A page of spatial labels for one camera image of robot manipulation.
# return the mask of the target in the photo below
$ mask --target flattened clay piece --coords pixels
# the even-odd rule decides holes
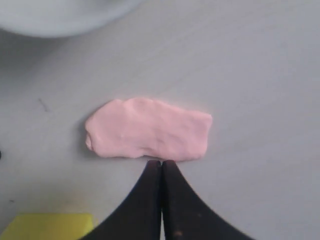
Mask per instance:
[[[97,155],[164,160],[201,158],[208,146],[211,115],[144,97],[113,100],[85,123],[86,145]]]

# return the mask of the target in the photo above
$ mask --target white surface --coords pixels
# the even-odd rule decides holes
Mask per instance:
[[[0,0],[0,29],[36,37],[82,34],[119,18],[143,0]]]
[[[147,96],[213,113],[206,157],[179,167],[218,214],[258,240],[318,239],[319,12],[318,0],[151,0],[77,38],[2,33],[0,226],[110,214],[145,161],[95,157],[83,123]]]

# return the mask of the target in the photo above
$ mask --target white bowl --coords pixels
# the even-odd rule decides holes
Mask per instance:
[[[0,0],[0,29],[56,38],[82,34],[121,17],[143,0]]]

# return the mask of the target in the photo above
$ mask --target gray surface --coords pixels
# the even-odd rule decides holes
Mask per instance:
[[[77,38],[0,33],[0,228],[19,212],[89,212],[127,195],[145,159],[99,159],[84,121],[114,98],[212,113],[204,159],[179,164],[258,240],[320,236],[318,0],[150,0]]]

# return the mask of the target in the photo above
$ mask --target yellow object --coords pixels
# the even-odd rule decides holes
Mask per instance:
[[[93,228],[90,214],[21,214],[0,240],[77,240]]]

